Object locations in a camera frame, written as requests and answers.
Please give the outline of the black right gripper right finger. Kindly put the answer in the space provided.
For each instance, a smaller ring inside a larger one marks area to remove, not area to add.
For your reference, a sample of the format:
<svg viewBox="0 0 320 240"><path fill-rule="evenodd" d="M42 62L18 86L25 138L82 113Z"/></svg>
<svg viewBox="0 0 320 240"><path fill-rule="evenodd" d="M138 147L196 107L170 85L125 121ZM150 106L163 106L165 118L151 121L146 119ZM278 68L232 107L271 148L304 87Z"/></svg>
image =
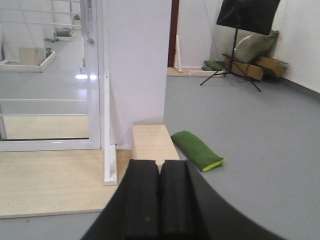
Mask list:
<svg viewBox="0 0 320 240"><path fill-rule="evenodd" d="M221 197L190 160L160 171L162 240L280 240Z"/></svg>

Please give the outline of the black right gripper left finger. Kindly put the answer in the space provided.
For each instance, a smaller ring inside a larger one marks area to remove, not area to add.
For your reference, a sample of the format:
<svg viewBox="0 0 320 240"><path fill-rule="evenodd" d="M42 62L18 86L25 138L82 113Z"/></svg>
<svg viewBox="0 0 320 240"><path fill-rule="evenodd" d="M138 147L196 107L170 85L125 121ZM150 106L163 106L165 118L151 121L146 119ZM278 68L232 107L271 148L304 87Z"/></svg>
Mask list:
<svg viewBox="0 0 320 240"><path fill-rule="evenodd" d="M153 160L128 163L110 201L84 240L156 240L159 236L159 170Z"/></svg>

